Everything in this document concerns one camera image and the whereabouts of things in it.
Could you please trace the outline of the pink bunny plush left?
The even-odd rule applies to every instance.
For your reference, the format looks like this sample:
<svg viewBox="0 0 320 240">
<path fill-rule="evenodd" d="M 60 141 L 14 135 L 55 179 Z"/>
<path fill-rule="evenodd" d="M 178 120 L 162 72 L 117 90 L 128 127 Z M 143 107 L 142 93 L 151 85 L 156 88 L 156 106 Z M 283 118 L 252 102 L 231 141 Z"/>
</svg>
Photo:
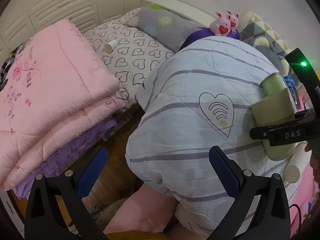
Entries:
<svg viewBox="0 0 320 240">
<path fill-rule="evenodd" d="M 231 31 L 231 16 L 223 16 L 220 12 L 216 12 L 216 20 L 213 21 L 209 29 L 215 36 L 227 36 Z"/>
</svg>

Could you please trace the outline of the pink bed blanket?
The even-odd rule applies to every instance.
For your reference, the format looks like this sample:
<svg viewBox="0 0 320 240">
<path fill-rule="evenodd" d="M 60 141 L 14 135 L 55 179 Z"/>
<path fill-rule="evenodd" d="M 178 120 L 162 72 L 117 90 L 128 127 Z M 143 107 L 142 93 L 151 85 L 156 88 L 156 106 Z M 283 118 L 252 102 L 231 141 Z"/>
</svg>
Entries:
<svg viewBox="0 0 320 240">
<path fill-rule="evenodd" d="M 319 191 L 319 185 L 314 181 L 313 169 L 308 166 L 302 176 L 298 190 L 293 198 L 292 204 L 297 204 L 300 208 L 302 220 L 306 219 L 309 211 L 311 210 L 317 193 Z M 291 235 L 293 235 L 299 226 L 299 214 L 296 207 L 290 209 L 291 219 Z"/>
</svg>

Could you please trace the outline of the white paper cup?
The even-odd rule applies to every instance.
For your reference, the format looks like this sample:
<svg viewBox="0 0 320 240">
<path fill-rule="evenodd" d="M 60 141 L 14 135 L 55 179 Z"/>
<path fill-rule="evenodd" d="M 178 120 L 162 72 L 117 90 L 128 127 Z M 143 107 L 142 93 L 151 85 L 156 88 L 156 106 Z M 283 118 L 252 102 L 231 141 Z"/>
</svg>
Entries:
<svg viewBox="0 0 320 240">
<path fill-rule="evenodd" d="M 312 151 L 305 151 L 306 142 L 296 145 L 293 155 L 284 170 L 284 178 L 288 183 L 294 184 L 300 180 L 306 167 L 310 163 Z"/>
</svg>

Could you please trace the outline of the small white bottle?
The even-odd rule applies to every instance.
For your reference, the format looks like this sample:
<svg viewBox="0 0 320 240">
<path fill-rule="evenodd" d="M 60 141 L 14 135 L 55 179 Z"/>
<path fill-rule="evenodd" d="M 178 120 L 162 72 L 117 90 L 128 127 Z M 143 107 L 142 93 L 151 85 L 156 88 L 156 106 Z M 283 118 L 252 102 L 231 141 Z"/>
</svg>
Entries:
<svg viewBox="0 0 320 240">
<path fill-rule="evenodd" d="M 107 42 L 104 45 L 104 50 L 107 53 L 112 53 L 114 51 L 114 49 L 116 48 L 116 46 L 118 45 L 118 41 L 117 40 L 111 40 L 110 42 Z"/>
</svg>

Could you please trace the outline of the folded purple blanket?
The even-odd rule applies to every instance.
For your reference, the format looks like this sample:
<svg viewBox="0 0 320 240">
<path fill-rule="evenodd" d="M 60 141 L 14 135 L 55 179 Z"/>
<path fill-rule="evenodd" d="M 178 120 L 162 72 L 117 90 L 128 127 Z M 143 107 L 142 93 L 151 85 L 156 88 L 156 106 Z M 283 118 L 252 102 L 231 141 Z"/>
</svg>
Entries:
<svg viewBox="0 0 320 240">
<path fill-rule="evenodd" d="M 79 159 L 89 148 L 103 138 L 105 133 L 117 126 L 114 119 L 105 119 L 95 125 L 79 137 L 56 150 L 47 160 L 33 170 L 12 190 L 18 198 L 29 198 L 33 181 L 37 174 L 44 174 L 46 177 L 60 175 L 67 167 Z"/>
</svg>

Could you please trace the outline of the triangle patterned cushion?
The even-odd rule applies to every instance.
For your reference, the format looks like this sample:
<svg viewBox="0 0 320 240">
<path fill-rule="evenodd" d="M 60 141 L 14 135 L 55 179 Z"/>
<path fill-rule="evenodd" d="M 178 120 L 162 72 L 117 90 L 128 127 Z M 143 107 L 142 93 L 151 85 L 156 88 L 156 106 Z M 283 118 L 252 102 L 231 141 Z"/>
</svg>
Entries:
<svg viewBox="0 0 320 240">
<path fill-rule="evenodd" d="M 238 30 L 240 31 L 240 40 L 247 44 L 251 43 L 255 38 L 265 36 L 271 41 L 277 55 L 286 56 L 292 51 L 268 23 L 251 11 L 245 13 L 241 18 Z"/>
</svg>

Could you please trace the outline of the pink bunny plush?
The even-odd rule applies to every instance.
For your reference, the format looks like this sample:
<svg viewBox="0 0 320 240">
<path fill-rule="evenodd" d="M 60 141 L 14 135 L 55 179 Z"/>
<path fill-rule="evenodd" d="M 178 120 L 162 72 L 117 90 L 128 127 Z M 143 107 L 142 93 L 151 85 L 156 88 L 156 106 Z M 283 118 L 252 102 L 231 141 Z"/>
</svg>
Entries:
<svg viewBox="0 0 320 240">
<path fill-rule="evenodd" d="M 216 12 L 216 20 L 213 21 L 209 29 L 215 36 L 227 36 L 231 31 L 231 16 L 223 16 L 220 12 Z"/>
<path fill-rule="evenodd" d="M 232 34 L 236 34 L 237 27 L 239 25 L 239 14 L 237 12 L 232 14 L 230 10 L 227 10 L 227 16 L 230 21 L 231 32 Z"/>
</svg>

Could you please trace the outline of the white striped quilt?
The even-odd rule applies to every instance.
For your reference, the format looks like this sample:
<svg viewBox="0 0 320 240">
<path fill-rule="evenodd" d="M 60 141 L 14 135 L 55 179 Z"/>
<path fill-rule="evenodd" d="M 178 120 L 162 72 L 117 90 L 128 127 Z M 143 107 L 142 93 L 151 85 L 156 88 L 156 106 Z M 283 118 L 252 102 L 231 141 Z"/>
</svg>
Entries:
<svg viewBox="0 0 320 240">
<path fill-rule="evenodd" d="M 177 199 L 175 216 L 188 230 L 208 236 L 233 202 L 209 162 L 211 147 L 255 175 L 284 173 L 289 160 L 270 160 L 249 135 L 260 83 L 276 70 L 249 44 L 207 37 L 161 63 L 139 88 L 145 113 L 129 137 L 127 163 L 150 187 Z"/>
</svg>

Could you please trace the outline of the grey floral pillow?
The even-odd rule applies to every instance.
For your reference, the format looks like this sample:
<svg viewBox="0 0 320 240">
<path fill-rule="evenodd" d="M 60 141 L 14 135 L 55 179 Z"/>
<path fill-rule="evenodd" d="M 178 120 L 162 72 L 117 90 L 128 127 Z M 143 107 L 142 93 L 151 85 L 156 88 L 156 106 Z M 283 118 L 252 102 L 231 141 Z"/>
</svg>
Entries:
<svg viewBox="0 0 320 240">
<path fill-rule="evenodd" d="M 157 4 L 143 7 L 125 25 L 144 31 L 174 52 L 190 34 L 205 28 Z"/>
</svg>

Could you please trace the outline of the heart patterned sheet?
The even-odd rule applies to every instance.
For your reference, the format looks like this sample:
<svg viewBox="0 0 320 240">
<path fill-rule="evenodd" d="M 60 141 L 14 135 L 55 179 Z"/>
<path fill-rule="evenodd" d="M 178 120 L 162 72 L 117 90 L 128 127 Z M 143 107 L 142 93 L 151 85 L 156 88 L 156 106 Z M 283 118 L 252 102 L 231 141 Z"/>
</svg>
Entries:
<svg viewBox="0 0 320 240">
<path fill-rule="evenodd" d="M 124 104 L 122 111 L 137 103 L 135 94 L 150 72 L 174 55 L 172 50 L 152 36 L 125 25 L 139 10 L 131 10 L 118 19 L 107 21 L 84 33 L 109 72 L 121 83 L 116 97 Z M 117 40 L 118 45 L 112 53 L 107 53 L 104 45 L 111 40 Z"/>
</svg>

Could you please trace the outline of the cream wardrobe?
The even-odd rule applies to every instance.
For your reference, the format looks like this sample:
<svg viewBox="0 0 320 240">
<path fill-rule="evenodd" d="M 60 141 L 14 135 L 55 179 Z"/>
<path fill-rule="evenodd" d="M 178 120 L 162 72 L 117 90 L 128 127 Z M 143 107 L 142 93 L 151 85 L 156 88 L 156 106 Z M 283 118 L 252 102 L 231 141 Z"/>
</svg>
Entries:
<svg viewBox="0 0 320 240">
<path fill-rule="evenodd" d="M 22 42 L 68 19 L 86 31 L 140 6 L 140 0 L 1 0 L 1 62 Z"/>
</svg>

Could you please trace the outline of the pink bunny plush right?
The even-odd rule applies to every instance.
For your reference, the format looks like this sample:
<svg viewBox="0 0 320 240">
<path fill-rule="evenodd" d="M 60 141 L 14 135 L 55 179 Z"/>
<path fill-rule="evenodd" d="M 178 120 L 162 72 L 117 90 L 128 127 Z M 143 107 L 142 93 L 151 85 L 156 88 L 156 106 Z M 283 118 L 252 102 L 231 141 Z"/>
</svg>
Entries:
<svg viewBox="0 0 320 240">
<path fill-rule="evenodd" d="M 239 25 L 239 14 L 237 12 L 232 14 L 230 10 L 227 10 L 227 16 L 230 21 L 231 32 L 232 34 L 236 34 L 237 27 Z"/>
</svg>

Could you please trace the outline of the folded pink comforter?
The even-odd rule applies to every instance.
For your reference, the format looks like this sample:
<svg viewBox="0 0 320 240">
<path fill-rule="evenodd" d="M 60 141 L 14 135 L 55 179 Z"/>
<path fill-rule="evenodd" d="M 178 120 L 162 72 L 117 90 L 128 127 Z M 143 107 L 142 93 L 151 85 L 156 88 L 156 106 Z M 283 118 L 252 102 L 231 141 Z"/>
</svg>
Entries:
<svg viewBox="0 0 320 240">
<path fill-rule="evenodd" d="M 123 107 L 120 81 L 78 28 L 58 21 L 17 55 L 1 90 L 1 189 Z"/>
</svg>

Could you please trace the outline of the pale green cup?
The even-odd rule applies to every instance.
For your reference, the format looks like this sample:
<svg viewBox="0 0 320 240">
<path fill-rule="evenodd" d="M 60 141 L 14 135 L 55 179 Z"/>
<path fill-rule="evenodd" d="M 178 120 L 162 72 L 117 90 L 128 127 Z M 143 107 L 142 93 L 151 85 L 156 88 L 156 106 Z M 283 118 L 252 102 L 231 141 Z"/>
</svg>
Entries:
<svg viewBox="0 0 320 240">
<path fill-rule="evenodd" d="M 272 161 L 281 161 L 293 154 L 295 144 L 271 146 L 267 139 L 263 139 L 260 127 L 281 125 L 295 119 L 295 112 L 286 88 L 262 98 L 251 105 L 256 127 L 249 132 L 251 139 L 262 140 L 265 152 Z"/>
</svg>

